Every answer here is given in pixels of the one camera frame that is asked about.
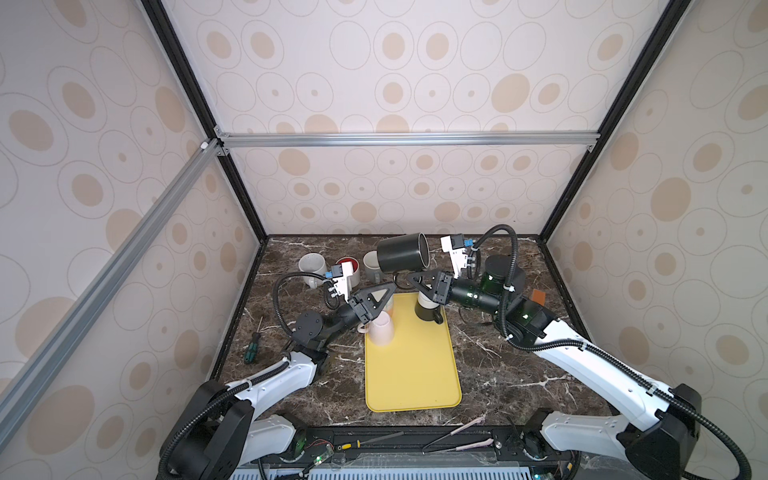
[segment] brown marble surface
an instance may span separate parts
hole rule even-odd
[[[378,237],[277,237],[270,239],[256,281],[240,319],[221,380],[231,382],[254,374],[280,359],[287,337],[278,327],[272,307],[272,286],[281,273],[297,271],[298,261],[317,252],[328,264],[350,256],[362,263],[366,252],[376,249]],[[440,249],[438,237],[429,237],[431,268],[450,271],[449,255]],[[494,237],[482,247],[483,258],[509,253],[509,239]],[[567,313],[536,244],[520,239],[518,264],[527,277],[525,294],[535,288],[546,293],[545,305],[561,317]],[[369,283],[361,272],[360,286]],[[300,312],[328,313],[319,290],[301,279],[291,279],[281,289],[283,316],[291,323]],[[488,322],[487,313],[448,305],[445,308],[456,368],[462,386],[462,402],[450,409],[410,412],[372,412],[366,406],[365,348],[362,335],[349,331],[331,345],[336,354],[328,373],[311,386],[278,402],[267,414],[286,409],[309,425],[445,425],[461,424],[486,414],[486,425],[521,425],[539,407],[575,415],[609,415],[607,403],[557,366],[532,353],[506,345]],[[243,363],[253,331],[262,338],[257,362]]]

